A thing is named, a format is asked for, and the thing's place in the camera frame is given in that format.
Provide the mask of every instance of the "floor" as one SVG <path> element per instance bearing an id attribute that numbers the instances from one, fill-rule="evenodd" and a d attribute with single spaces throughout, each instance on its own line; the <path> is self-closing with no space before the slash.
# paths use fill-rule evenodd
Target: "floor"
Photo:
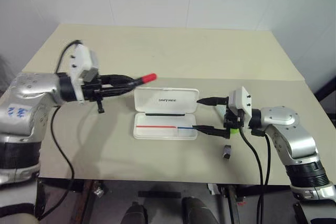
<path id="1" fill-rule="evenodd" d="M 108 192 L 102 198 L 96 198 L 90 224 L 119 224 L 126 210 L 133 201 L 143 204 L 148 212 L 149 223 L 182 224 L 181 199 L 193 196 L 201 199 L 213 212 L 220 224 L 230 224 L 228 203 L 225 198 L 211 195 L 206 184 L 198 183 L 158 183 L 106 181 Z M 174 191 L 180 192 L 181 199 L 140 198 L 138 191 Z M 48 188 L 49 205 L 53 205 L 63 190 Z M 65 202 L 41 224 L 69 223 L 77 194 L 70 193 Z M 245 203 L 238 206 L 240 223 L 248 224 L 256 221 L 257 196 L 245 198 Z M 290 191 L 267 194 L 265 196 L 264 223 L 296 224 L 292 204 L 296 202 Z"/>

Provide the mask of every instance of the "table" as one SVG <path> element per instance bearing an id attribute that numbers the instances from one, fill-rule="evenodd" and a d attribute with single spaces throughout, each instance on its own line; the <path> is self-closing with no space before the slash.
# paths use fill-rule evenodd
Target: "table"
<path id="1" fill-rule="evenodd" d="M 197 88 L 201 98 L 225 97 L 244 86 L 254 108 L 293 108 L 316 140 L 329 178 L 336 181 L 335 128 L 271 32 L 60 25 L 24 71 L 52 72 L 60 51 L 73 39 L 82 39 L 97 53 L 101 74 L 138 77 L 156 72 L 159 78 L 149 86 Z M 103 104 L 105 114 L 97 113 L 95 103 L 72 102 L 56 116 L 56 136 L 75 167 L 76 178 L 259 183 L 255 158 L 239 135 L 230 140 L 202 133 L 194 141 L 136 140 L 133 94 L 107 98 Z M 195 115 L 198 124 L 221 127 L 213 108 L 198 106 Z M 266 170 L 265 140 L 246 135 Z M 232 146 L 229 161 L 222 159 L 225 144 Z M 50 128 L 40 158 L 42 177 L 70 177 Z M 289 183 L 272 148 L 269 184 Z"/>

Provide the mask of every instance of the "black cable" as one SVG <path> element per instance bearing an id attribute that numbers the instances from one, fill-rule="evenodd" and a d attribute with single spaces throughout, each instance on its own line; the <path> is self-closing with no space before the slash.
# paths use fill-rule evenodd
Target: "black cable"
<path id="1" fill-rule="evenodd" d="M 60 54 L 60 56 L 59 56 L 59 58 L 58 58 L 57 66 L 56 66 L 56 69 L 55 69 L 55 72 L 54 72 L 54 73 L 58 73 L 58 70 L 59 70 L 59 68 L 60 68 L 60 66 L 61 66 L 61 63 L 62 63 L 62 60 L 63 60 L 63 57 L 64 57 L 65 52 L 66 52 L 71 46 L 73 46 L 73 45 L 79 45 L 79 44 L 82 44 L 82 41 L 76 39 L 76 40 L 70 42 L 69 44 L 67 44 L 67 45 L 65 46 L 65 48 L 63 49 L 62 53 Z"/>
<path id="2" fill-rule="evenodd" d="M 266 187 L 268 185 L 269 174 L 270 174 L 270 169 L 271 169 L 271 144 L 266 134 L 265 134 L 265 139 L 267 143 L 267 171 L 266 171 L 265 183 L 264 183 L 264 186 L 262 187 L 262 196 L 260 194 L 259 199 L 258 199 L 258 204 L 257 204 L 257 209 L 260 209 L 260 212 L 261 212 L 260 213 L 260 224 L 263 224 L 262 220 L 264 217 L 264 194 L 266 191 Z"/>
<path id="3" fill-rule="evenodd" d="M 46 216 L 48 216 L 51 212 L 53 212 L 56 208 L 59 207 L 59 205 L 62 204 L 62 202 L 64 201 L 64 199 L 67 197 L 73 183 L 75 180 L 75 170 L 74 167 L 72 166 L 70 160 L 68 159 L 68 157 L 65 155 L 65 153 L 63 152 L 63 150 L 61 149 L 61 147 L 59 146 L 56 137 L 55 137 L 55 133 L 54 133 L 54 119 L 55 119 L 55 115 L 56 113 L 59 111 L 61 107 L 57 107 L 57 109 L 54 111 L 53 116 L 51 117 L 51 121 L 50 121 L 50 129 L 51 129 L 51 136 L 52 139 L 54 140 L 55 145 L 57 146 L 59 152 L 62 154 L 63 158 L 66 160 L 66 162 L 68 163 L 70 170 L 71 170 L 71 180 L 70 183 L 68 185 L 68 188 L 66 189 L 66 191 L 64 192 L 63 196 L 60 198 L 60 200 L 53 206 L 51 207 L 48 211 L 46 211 L 43 215 L 41 215 L 38 219 L 42 220 L 44 219 Z"/>
<path id="4" fill-rule="evenodd" d="M 256 158 L 256 161 L 258 163 L 258 168 L 259 168 L 259 174 L 260 174 L 260 186 L 261 188 L 263 188 L 263 185 L 264 185 L 264 180 L 262 178 L 262 167 L 261 167 L 261 162 L 260 162 L 260 159 L 259 159 L 259 156 L 258 156 L 258 153 L 256 151 L 256 149 L 254 149 L 254 147 L 250 144 L 250 142 L 247 140 L 246 136 L 244 135 L 243 133 L 243 127 L 240 127 L 239 128 L 239 133 L 242 137 L 242 139 L 244 140 L 244 142 L 247 144 L 247 146 L 251 149 L 251 151 L 253 152 L 255 158 Z M 260 197 L 261 197 L 261 202 L 263 202 L 263 198 L 264 198 L 264 192 L 263 192 L 263 189 L 261 190 L 261 193 L 260 193 Z M 259 217 L 260 217 L 260 214 L 259 214 L 259 207 L 257 206 L 257 224 L 259 224 Z"/>

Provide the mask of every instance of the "red-capped marker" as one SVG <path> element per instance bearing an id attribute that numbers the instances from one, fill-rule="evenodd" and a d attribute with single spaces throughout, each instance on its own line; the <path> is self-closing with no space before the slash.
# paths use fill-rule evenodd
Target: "red-capped marker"
<path id="1" fill-rule="evenodd" d="M 150 73 L 150 74 L 147 74 L 146 76 L 141 77 L 142 82 L 144 84 L 147 83 L 147 82 L 154 81 L 154 80 L 156 80 L 156 78 L 157 78 L 156 73 Z"/>

